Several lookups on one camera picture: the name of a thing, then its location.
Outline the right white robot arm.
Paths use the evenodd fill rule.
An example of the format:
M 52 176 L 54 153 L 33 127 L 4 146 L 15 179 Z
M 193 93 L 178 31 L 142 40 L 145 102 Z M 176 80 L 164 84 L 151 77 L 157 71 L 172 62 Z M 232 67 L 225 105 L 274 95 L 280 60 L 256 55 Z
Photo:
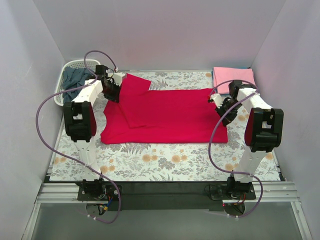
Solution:
M 229 97 L 222 98 L 215 93 L 210 99 L 216 105 L 215 110 L 223 126 L 237 117 L 240 107 L 244 107 L 249 114 L 244 132 L 244 153 L 228 177 L 225 190 L 232 199 L 244 199 L 254 192 L 253 175 L 261 161 L 281 143 L 284 112 L 267 104 L 260 97 L 257 87 L 246 80 L 228 80 L 227 84 Z

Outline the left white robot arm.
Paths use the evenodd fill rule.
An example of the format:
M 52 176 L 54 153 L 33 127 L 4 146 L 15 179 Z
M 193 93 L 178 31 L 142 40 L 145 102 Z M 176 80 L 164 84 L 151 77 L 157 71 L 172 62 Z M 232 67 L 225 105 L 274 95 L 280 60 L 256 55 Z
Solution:
M 106 186 L 100 176 L 100 167 L 96 158 L 94 137 L 97 133 L 97 122 L 93 105 L 100 93 L 112 102 L 118 103 L 123 80 L 126 73 L 114 72 L 108 74 L 108 67 L 97 65 L 94 77 L 84 82 L 82 88 L 72 101 L 63 104 L 65 132 L 78 150 L 79 160 L 84 163 L 85 171 L 81 187 L 86 197 L 94 200 L 110 200 L 118 191 L 112 186 Z

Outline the red t shirt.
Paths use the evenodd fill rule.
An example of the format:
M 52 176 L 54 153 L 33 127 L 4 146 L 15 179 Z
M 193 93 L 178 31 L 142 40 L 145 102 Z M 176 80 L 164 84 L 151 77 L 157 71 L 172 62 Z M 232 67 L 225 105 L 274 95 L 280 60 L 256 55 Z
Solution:
M 216 126 L 220 116 L 204 89 L 151 90 L 151 81 L 128 74 L 119 103 L 104 109 L 103 144 L 185 144 L 228 142 L 227 128 Z

